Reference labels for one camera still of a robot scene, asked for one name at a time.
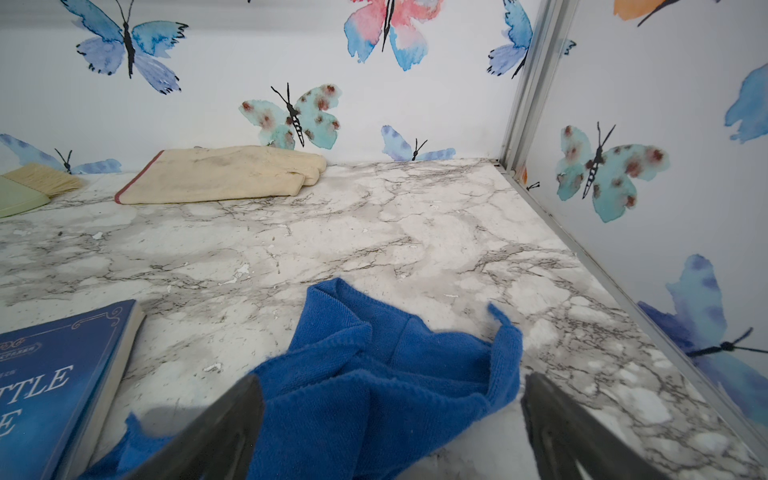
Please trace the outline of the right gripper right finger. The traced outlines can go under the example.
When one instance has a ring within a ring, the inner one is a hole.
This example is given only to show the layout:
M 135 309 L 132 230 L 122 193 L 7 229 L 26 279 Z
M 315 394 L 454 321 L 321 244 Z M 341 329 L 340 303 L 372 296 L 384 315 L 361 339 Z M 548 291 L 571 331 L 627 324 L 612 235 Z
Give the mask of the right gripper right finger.
M 521 407 L 541 479 L 667 477 L 541 373 L 526 376 Z

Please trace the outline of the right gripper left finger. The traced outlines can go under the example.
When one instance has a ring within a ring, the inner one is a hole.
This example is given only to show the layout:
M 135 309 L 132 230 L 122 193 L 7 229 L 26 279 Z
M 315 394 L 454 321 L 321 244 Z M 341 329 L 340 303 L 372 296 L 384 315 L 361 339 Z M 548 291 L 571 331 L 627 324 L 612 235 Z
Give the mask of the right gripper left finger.
M 129 479 L 244 479 L 264 417 L 259 378 L 249 374 L 202 412 Z

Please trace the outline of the blue microfiber cloth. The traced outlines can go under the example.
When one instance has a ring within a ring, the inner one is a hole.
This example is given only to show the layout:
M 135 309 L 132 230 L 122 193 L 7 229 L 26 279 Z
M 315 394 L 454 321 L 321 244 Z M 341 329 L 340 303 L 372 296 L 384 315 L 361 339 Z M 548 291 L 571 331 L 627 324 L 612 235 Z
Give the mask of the blue microfiber cloth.
M 434 332 L 332 279 L 311 286 L 288 350 L 255 369 L 265 414 L 251 479 L 393 479 L 511 403 L 523 336 Z

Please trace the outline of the blue Little Prince book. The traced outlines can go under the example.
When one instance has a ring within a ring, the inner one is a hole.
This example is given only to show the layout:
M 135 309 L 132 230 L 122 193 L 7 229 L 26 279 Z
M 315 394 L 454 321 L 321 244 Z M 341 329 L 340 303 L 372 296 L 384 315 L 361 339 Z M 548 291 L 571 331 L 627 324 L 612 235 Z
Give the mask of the blue Little Prince book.
M 87 468 L 144 318 L 126 300 L 2 334 L 2 478 Z

